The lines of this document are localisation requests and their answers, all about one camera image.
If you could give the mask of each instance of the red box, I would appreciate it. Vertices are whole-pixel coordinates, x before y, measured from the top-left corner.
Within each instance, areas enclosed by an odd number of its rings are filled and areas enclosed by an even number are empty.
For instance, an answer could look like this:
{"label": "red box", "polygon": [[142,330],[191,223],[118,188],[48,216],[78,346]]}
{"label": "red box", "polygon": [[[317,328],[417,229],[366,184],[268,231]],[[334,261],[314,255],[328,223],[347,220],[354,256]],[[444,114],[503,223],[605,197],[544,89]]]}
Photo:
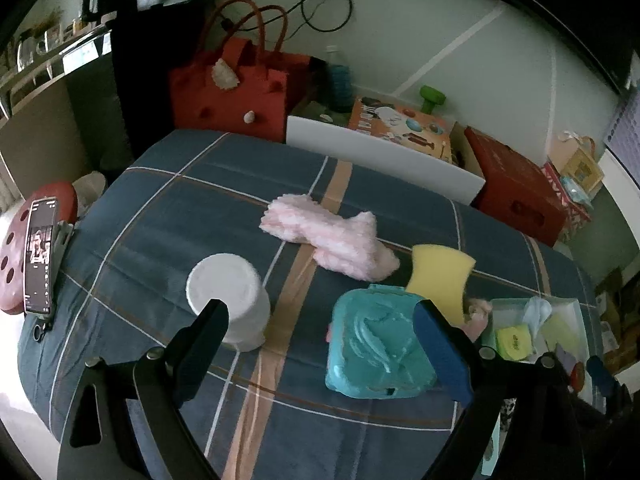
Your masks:
{"label": "red box", "polygon": [[465,136],[486,179],[472,206],[553,246],[566,222],[566,211],[542,170],[470,126]]}
{"label": "red box", "polygon": [[546,179],[549,184],[551,184],[551,188],[554,190],[556,196],[560,199],[562,207],[564,207],[564,210],[567,212],[567,219],[560,234],[560,239],[563,242],[566,242],[576,234],[578,229],[591,221],[591,216],[583,205],[577,204],[571,200],[569,194],[566,192],[564,187],[562,187],[560,176],[551,162],[546,161],[545,165],[542,166],[542,173],[545,174]]}

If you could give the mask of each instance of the red handbag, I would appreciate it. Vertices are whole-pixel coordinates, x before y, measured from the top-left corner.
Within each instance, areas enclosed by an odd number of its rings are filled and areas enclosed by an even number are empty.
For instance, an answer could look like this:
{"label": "red handbag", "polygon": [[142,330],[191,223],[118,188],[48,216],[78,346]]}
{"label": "red handbag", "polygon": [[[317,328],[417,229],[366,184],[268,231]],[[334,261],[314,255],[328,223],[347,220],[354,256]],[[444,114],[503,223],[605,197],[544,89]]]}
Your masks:
{"label": "red handbag", "polygon": [[[234,25],[217,50],[205,51],[204,41],[211,26],[222,10],[235,2],[249,4],[253,12]],[[261,11],[269,9],[279,10],[283,16],[283,27],[274,52],[264,49]],[[250,40],[234,36],[253,16],[258,26],[257,46]],[[310,60],[309,56],[281,53],[286,32],[287,15],[282,7],[258,8],[251,0],[228,0],[220,5],[204,26],[191,63],[175,68],[169,74],[175,126],[284,142],[286,115],[306,93]],[[221,58],[239,79],[235,88],[224,90],[213,81],[213,66]]]}

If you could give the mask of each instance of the orange book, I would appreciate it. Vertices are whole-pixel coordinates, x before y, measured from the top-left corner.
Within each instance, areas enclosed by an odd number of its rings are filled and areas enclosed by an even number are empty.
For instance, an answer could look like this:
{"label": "orange book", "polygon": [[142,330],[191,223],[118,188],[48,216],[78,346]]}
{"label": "orange book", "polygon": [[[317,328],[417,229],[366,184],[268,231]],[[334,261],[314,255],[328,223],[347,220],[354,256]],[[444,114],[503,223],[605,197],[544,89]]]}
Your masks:
{"label": "orange book", "polygon": [[371,97],[357,97],[348,128],[451,163],[453,125],[440,117]]}

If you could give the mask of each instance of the white lid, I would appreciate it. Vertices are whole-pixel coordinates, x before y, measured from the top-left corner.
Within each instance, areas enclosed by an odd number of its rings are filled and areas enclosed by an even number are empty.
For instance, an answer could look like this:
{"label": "white lid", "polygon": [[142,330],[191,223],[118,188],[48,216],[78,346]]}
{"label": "white lid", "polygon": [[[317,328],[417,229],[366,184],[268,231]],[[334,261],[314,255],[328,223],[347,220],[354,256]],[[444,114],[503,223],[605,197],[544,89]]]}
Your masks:
{"label": "white lid", "polygon": [[222,300],[229,321],[247,314],[258,298],[261,283],[254,266],[237,254],[213,254],[199,262],[189,274],[187,301],[199,314],[209,300]]}

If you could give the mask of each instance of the plastic bottle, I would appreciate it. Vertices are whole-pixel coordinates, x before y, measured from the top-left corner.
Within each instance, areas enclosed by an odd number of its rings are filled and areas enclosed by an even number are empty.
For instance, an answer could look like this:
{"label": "plastic bottle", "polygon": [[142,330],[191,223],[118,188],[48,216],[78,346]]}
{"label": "plastic bottle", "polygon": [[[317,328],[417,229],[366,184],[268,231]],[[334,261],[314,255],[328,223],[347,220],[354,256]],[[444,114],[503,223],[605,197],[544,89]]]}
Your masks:
{"label": "plastic bottle", "polygon": [[353,89],[351,88],[349,66],[337,46],[329,45],[326,51],[331,83],[331,108],[336,112],[350,112],[353,107]]}

